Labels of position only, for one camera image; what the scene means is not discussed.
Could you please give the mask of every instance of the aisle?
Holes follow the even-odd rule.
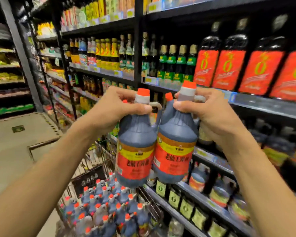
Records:
[[[12,127],[23,125],[25,130],[13,133]],[[61,131],[46,114],[31,113],[0,120],[0,192],[27,169],[33,166],[27,146],[61,136]],[[32,152],[35,160],[49,151],[52,145]],[[59,217],[54,210],[37,237],[54,237]]]

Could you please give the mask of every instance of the hand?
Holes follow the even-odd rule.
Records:
[[[75,123],[87,126],[95,133],[93,138],[112,131],[116,123],[126,115],[144,115],[152,112],[150,105],[134,103],[137,91],[110,86],[98,103]]]
[[[176,101],[173,107],[181,112],[191,112],[201,120],[205,134],[223,150],[231,145],[234,135],[247,131],[237,114],[225,99],[224,93],[212,88],[196,88],[196,95],[206,98],[205,103]]]

